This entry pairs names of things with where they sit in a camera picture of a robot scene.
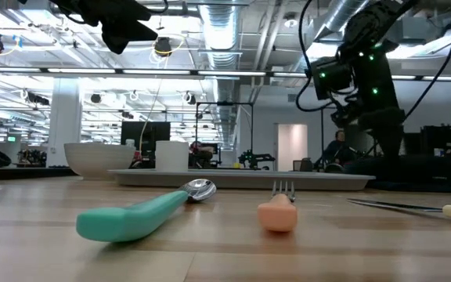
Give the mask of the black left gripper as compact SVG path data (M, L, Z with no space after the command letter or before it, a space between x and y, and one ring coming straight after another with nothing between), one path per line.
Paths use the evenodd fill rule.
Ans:
M111 52L122 54L128 43L154 41L158 33L141 24L151 12L136 0L95 0L92 22L102 23L102 38Z

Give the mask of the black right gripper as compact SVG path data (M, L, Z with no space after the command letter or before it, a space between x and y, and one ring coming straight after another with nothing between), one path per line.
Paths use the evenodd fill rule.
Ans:
M405 111L399 107L388 58L384 52L359 52L349 62L356 93L331 114L334 124L343 128L356 121L362 130L373 130L383 156L377 165L398 165L403 138Z

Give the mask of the white ceramic bowl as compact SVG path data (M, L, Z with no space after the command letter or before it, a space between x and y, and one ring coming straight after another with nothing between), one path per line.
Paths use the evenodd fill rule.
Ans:
M66 143L63 145L70 169L83 179L110 179L109 170L128 169L135 148L101 143Z

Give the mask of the orange-handled metal fork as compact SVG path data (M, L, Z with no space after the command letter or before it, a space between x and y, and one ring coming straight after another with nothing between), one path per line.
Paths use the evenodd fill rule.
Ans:
M275 180L270 200L257 207L257 217L261 227L270 232L293 231L298 223L298 210L294 201L294 183Z

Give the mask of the teal-handled metal spoon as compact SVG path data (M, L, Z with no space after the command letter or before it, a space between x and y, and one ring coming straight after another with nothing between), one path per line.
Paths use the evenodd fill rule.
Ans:
M76 231L81 237L118 243L139 240L161 226L184 203L212 197L217 186L208 179L194 179L178 190L126 207L93 208L77 216Z

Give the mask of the grey plastic serving tray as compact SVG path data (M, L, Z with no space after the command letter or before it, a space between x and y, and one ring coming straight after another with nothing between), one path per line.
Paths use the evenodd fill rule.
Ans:
M186 172L158 172L154 169L109 170L122 186L172 187L195 179L208 179L219 189L271 190L275 183L287 183L289 188L316 191L359 191L374 180L369 175L325 172L274 172L247 169L190 169Z

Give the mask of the long ceiling light strip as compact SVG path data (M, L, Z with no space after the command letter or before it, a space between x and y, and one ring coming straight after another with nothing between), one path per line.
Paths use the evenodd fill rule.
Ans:
M306 78L304 73L297 72L65 67L0 67L0 74L79 78Z

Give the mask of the black equipment rack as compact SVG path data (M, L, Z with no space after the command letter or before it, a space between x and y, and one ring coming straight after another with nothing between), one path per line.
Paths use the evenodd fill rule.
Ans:
M451 125L427 125L403 136L407 154L451 158Z

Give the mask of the person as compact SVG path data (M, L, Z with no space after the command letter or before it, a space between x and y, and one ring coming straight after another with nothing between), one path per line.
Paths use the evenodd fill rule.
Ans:
M189 146L189 166L193 168L210 168L214 147L204 146L199 141L194 141Z
M315 163L316 168L322 168L325 164L339 164L345 162L345 132L339 129L335 133L334 140L323 150L322 156Z

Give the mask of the black computer monitor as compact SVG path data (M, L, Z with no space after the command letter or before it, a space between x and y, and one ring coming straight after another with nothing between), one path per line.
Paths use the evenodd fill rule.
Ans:
M135 148L143 156L154 155L157 141L168 141L171 123L163 121L123 121L121 124L121 144L134 140Z

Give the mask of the white structural column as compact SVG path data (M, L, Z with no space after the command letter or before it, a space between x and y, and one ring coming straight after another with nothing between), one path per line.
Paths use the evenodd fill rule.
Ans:
M67 166L64 145L81 141L83 93L78 78L55 78L46 165Z

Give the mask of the black metal rig frame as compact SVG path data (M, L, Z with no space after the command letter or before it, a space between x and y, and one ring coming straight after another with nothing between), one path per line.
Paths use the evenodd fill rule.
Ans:
M319 158L319 160L317 161L319 164L317 165L318 169L320 171L322 171L328 164L329 161L327 161L324 157L324 150L326 149L326 143L325 143L325 114L324 111L325 110L335 110L336 107L326 107L322 110L319 110L319 116L320 116L320 139L321 139L321 152L322 152L322 156ZM375 140L375 138L373 138L373 142L371 144L371 146L364 152L358 152L358 155L360 157L375 157L377 155L377 146L378 143Z
M197 140L198 138L198 121L200 120L199 116L201 114L204 114L206 112L206 110L199 110L201 105L206 105L206 108L209 108L209 106L218 106L218 107L234 107L234 106L238 106L243 112L247 113L250 116L250 134L251 134L251 145L250 145L250 149L249 151L251 153L253 153L254 151L254 104L251 102L231 102L231 101L227 101L227 100L223 100L223 101L218 101L218 102L197 102L195 105L195 113L194 113L194 117L195 117L195 140ZM243 109L243 106L249 106L251 108L251 111L248 112L246 110Z

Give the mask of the silver round ventilation duct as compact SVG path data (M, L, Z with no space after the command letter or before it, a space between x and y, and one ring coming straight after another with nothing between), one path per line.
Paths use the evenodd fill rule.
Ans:
M232 71L237 69L237 55L231 52L237 47L238 21L240 10L232 5L202 5L199 8L204 22L203 36L207 49L210 69L213 71ZM235 94L235 81L217 79L213 82L213 93L217 102L232 102ZM232 143L234 131L230 111L232 107L218 107L219 128L222 144Z

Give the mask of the silver slanted ventilation duct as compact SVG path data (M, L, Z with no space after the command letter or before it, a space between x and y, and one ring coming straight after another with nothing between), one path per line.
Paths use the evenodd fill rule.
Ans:
M311 5L319 1L305 0L298 14L297 43L301 55L291 68L292 71L302 72L311 58L308 48L329 34L342 32L351 17L370 2L370 0L330 0L327 11L322 16L311 18L309 12Z

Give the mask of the black aluminium table frame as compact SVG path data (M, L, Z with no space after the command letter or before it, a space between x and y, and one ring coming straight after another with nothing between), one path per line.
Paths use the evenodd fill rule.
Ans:
M70 168L0 168L0 180L40 179L77 176ZM388 191L451 193L451 184L368 184L367 187Z

